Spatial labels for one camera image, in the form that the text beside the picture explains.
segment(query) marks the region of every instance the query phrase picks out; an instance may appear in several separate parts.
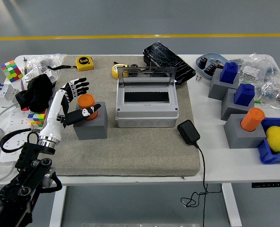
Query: tape measure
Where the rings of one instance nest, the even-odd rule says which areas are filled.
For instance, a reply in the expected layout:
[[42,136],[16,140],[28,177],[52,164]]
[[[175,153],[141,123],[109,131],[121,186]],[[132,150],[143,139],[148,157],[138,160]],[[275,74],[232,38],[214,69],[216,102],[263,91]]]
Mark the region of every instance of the tape measure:
[[[118,79],[119,75],[118,75],[118,67],[128,67],[127,64],[115,64],[112,68],[111,68],[111,74],[114,78]],[[128,74],[125,72],[123,73],[124,77],[127,77]]]
[[78,71],[93,70],[93,59],[90,56],[82,55],[76,59]]

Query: black cloth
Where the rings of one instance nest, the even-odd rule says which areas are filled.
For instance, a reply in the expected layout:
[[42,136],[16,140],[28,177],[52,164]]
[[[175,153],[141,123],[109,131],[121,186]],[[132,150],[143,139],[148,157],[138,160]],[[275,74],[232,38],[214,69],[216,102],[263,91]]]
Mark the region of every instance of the black cloth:
[[28,82],[27,90],[15,95],[21,109],[41,113],[49,107],[52,95],[52,83],[46,74],[41,74]]

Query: robotic hand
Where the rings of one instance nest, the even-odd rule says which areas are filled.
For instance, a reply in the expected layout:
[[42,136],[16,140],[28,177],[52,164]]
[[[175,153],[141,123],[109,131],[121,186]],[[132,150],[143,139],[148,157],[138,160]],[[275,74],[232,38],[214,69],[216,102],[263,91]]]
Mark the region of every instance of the robotic hand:
[[39,134],[39,145],[54,148],[61,141],[63,126],[86,119],[101,107],[100,104],[96,104],[90,108],[68,113],[68,105],[74,97],[85,94],[89,89],[86,87],[89,82],[85,81],[86,78],[72,80],[57,91],[47,117],[47,125]]

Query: gray pedestal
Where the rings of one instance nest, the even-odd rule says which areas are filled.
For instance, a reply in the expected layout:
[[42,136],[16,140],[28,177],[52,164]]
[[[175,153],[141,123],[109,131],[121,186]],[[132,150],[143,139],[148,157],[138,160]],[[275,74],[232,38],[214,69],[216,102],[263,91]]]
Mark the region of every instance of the gray pedestal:
[[224,125],[229,148],[256,148],[266,138],[261,124],[254,131],[246,131],[240,123],[245,114],[231,114]]
[[107,139],[107,111],[105,102],[96,102],[101,104],[98,109],[98,115],[91,121],[83,120],[74,124],[74,130],[79,140]]
[[210,88],[209,88],[209,98],[214,98],[218,100],[223,100],[228,88],[237,89],[238,88],[238,81],[239,75],[237,74],[233,84],[220,82],[222,69],[216,69],[214,75],[211,80]]
[[246,114],[254,107],[254,99],[249,106],[234,104],[234,94],[236,90],[229,88],[221,103],[221,120],[226,121],[231,114]]

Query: white table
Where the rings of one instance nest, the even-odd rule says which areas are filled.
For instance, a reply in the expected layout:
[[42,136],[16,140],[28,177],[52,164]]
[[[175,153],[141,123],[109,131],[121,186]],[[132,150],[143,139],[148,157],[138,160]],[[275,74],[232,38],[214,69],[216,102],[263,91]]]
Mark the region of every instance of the white table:
[[[180,55],[197,74],[198,68],[195,61],[198,55]],[[245,55],[224,55],[230,60],[242,58]],[[18,56],[15,62],[21,67],[23,56]],[[195,77],[188,81],[189,95],[191,100],[194,124],[201,135],[198,145],[203,151],[206,163],[206,183],[224,183],[223,193],[226,201],[227,211],[231,226],[241,226],[235,198],[231,183],[241,182],[279,182],[280,164],[264,165],[259,159],[259,152],[252,149],[229,149],[223,125],[225,121],[220,120],[221,101],[208,98],[210,81],[204,77],[196,81]],[[280,117],[280,112],[272,108],[262,108],[267,117]],[[5,129],[7,125],[7,113],[0,118],[0,127]],[[9,171],[0,163],[0,175]],[[8,179],[0,182],[0,185],[7,184],[15,175],[13,173]],[[185,177],[60,177],[62,184],[68,185],[90,185],[90,184],[133,184],[133,183],[176,183],[176,182],[200,182],[203,180],[203,163],[201,170],[196,176]],[[60,226],[60,212],[65,200],[64,189],[56,193],[51,225]]]

